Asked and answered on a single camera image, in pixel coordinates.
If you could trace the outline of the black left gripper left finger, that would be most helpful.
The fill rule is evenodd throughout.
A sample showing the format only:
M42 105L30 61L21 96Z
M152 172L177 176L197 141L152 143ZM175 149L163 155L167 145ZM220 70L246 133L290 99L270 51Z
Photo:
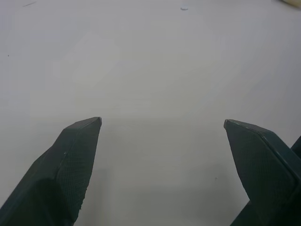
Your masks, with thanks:
M93 117L64 128L0 208L0 226L73 226L91 179L102 126Z

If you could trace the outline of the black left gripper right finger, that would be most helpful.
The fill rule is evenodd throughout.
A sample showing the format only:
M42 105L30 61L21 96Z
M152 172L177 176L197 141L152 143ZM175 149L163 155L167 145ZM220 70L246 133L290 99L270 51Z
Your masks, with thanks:
M227 119L224 128L249 198L230 226L301 226L301 136L288 147L253 124Z

